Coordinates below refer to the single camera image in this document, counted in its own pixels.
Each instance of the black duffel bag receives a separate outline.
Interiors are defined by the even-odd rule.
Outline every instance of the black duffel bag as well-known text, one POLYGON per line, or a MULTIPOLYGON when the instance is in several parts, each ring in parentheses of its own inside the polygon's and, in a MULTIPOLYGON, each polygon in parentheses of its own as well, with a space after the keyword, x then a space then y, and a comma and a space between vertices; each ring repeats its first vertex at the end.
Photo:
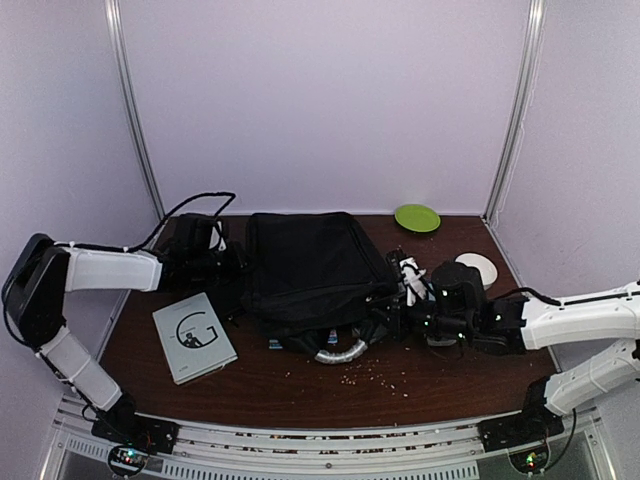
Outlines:
POLYGON ((263 335, 323 363, 359 356, 381 327, 367 304, 397 291, 396 280, 360 224, 347 213, 251 216, 247 256, 253 263, 243 304, 263 335), (360 338, 347 352, 324 350, 331 328, 360 338))

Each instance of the book cover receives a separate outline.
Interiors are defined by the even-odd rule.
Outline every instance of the book cover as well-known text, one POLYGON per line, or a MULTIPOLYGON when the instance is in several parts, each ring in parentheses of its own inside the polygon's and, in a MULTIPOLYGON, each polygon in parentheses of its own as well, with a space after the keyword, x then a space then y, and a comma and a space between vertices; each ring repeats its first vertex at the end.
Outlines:
POLYGON ((153 313, 173 381, 180 385, 237 358, 207 295, 153 313))

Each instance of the green plate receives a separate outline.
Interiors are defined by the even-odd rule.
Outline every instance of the green plate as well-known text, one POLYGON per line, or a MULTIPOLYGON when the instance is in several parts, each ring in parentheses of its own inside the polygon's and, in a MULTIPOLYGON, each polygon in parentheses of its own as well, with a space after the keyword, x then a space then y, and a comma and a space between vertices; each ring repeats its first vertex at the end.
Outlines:
POLYGON ((403 205, 396 210, 396 222, 412 232, 433 232, 440 226, 440 216, 424 205, 403 205))

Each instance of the white lid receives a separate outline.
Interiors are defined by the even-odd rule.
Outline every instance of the white lid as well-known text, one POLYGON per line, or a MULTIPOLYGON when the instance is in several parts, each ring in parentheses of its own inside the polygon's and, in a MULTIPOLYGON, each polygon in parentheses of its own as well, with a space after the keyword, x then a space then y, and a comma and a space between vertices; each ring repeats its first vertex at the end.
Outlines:
POLYGON ((456 262, 464 263, 468 267, 476 267, 480 270, 482 284, 492 285, 498 278, 498 269, 491 260, 477 253, 463 253, 456 258, 456 262))

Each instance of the silver tube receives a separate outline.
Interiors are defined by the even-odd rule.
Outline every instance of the silver tube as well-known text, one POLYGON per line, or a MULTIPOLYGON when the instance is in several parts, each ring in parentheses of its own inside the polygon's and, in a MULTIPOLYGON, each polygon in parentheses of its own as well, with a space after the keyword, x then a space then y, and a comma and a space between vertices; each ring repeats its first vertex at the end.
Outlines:
POLYGON ((517 153, 517 145, 520 141, 522 120, 527 108, 527 99, 531 91, 531 84, 535 75, 537 59, 540 50, 541 31, 544 22, 546 0, 531 0, 529 7, 529 23, 525 36, 524 50, 520 64, 520 75, 516 88, 516 97, 513 102, 511 119, 504 141, 498 172, 491 189, 489 202, 485 210, 484 218, 492 223, 498 210, 498 203, 502 198, 506 179, 510 167, 517 153))
POLYGON ((109 34, 111 35, 111 43, 116 56, 118 65, 118 73, 120 75, 120 86, 124 97, 125 107, 127 109, 127 118, 129 120, 129 130, 133 139, 133 144, 138 157, 138 163, 142 170, 142 177, 147 187, 147 192, 151 197, 151 202, 155 209, 158 220, 164 217, 165 211, 160 198, 158 183, 151 168, 149 160, 149 152, 142 133, 142 124, 140 123, 140 115, 136 105, 136 99, 133 94, 133 83, 131 82, 131 72, 129 71, 129 62, 127 60, 127 51, 124 43, 124 34, 122 32, 122 21, 120 19, 120 2, 119 0, 105 0, 107 11, 107 25, 109 34))
POLYGON ((342 353, 331 353, 326 350, 320 350, 315 360, 326 365, 337 365, 339 363, 349 363, 362 355, 369 348, 363 340, 358 340, 349 350, 342 353))

